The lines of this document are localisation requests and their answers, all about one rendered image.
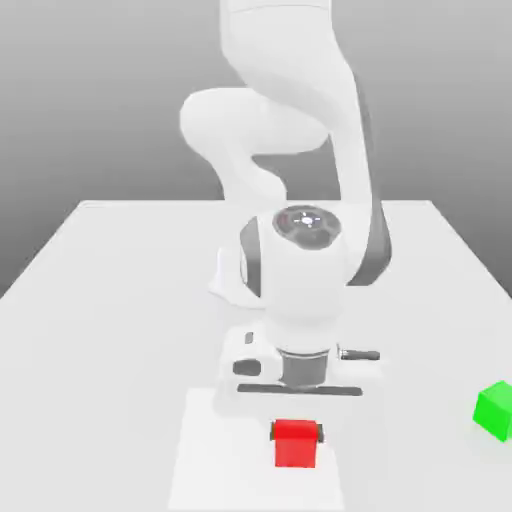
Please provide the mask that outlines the small green cube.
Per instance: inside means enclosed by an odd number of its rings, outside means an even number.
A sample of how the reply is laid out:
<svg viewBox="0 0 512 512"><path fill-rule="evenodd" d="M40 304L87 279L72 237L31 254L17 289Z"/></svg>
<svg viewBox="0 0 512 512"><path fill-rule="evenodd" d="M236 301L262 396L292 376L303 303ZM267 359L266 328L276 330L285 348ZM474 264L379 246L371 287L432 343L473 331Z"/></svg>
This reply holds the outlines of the small green cube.
<svg viewBox="0 0 512 512"><path fill-rule="evenodd" d="M480 391L473 421L501 442L512 439L512 385L499 381Z"/></svg>

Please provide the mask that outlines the small red cube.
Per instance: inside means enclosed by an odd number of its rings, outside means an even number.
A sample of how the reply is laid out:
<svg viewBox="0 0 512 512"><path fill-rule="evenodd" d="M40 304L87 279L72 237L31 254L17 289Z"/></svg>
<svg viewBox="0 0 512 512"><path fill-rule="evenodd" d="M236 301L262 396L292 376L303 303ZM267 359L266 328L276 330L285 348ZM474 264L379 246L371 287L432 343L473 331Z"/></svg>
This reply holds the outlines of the small red cube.
<svg viewBox="0 0 512 512"><path fill-rule="evenodd" d="M275 420L275 466L314 468L316 466L317 423L311 420Z"/></svg>

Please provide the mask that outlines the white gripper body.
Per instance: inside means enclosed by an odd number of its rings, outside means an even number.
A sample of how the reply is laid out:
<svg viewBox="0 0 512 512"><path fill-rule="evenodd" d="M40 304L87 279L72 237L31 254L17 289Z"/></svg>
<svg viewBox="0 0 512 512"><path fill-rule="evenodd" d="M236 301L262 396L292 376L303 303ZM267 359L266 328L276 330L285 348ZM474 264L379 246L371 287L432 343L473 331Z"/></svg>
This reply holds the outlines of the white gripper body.
<svg viewBox="0 0 512 512"><path fill-rule="evenodd" d="M214 381L214 408L228 418L343 422L378 397L383 387L381 369L341 369L327 382L308 389L292 389L269 380L249 381L218 377Z"/></svg>

